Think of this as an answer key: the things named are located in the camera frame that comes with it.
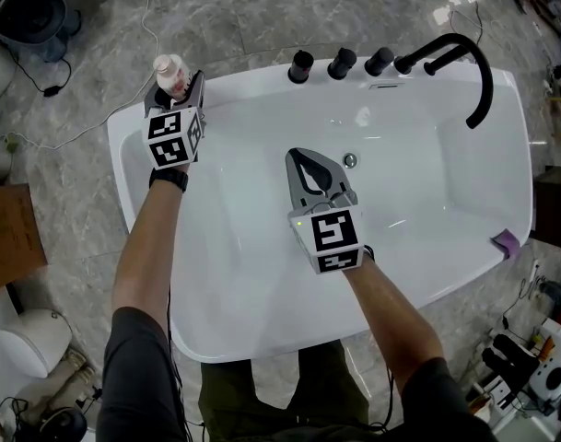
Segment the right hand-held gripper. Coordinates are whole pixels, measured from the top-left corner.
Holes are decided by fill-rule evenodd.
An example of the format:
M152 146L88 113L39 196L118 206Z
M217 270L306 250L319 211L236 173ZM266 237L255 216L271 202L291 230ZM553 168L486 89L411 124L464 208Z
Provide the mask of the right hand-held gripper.
M319 152L293 147L285 157L299 246L316 274L358 267L364 253L362 212L342 166Z

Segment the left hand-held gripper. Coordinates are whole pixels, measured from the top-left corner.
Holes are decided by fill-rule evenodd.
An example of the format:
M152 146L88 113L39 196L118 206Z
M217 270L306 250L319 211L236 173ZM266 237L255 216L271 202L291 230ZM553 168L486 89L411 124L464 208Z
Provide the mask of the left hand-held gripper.
M186 90L183 109L171 110L172 97L160 86L152 86L144 98L145 111L162 109L145 119L143 141L155 170L186 165L197 159L204 137L201 108L204 104L205 74L198 70Z

